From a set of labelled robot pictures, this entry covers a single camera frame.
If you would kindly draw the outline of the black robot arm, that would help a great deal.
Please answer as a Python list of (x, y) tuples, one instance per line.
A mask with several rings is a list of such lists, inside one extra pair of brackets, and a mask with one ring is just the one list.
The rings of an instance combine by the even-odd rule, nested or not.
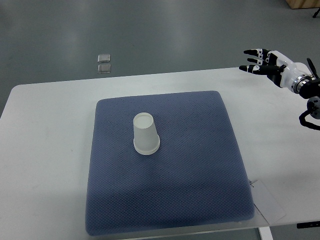
[(320, 119), (320, 77), (317, 74), (312, 60), (307, 58), (307, 62), (313, 78), (311, 78), (310, 81), (306, 81), (299, 90), (299, 95), (304, 99), (308, 99), (306, 111), (299, 116), (299, 122), (303, 127), (319, 131), (319, 125), (306, 121), (308, 115), (314, 119)]

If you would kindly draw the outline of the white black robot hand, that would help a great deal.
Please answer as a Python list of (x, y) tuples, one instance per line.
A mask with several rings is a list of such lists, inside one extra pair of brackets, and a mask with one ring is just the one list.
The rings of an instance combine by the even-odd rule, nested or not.
[(241, 71), (267, 76), (279, 88), (287, 88), (297, 94), (300, 84), (312, 80), (310, 74), (298, 69), (295, 62), (279, 51), (255, 48), (243, 53), (251, 57), (247, 59), (249, 65), (238, 67)]

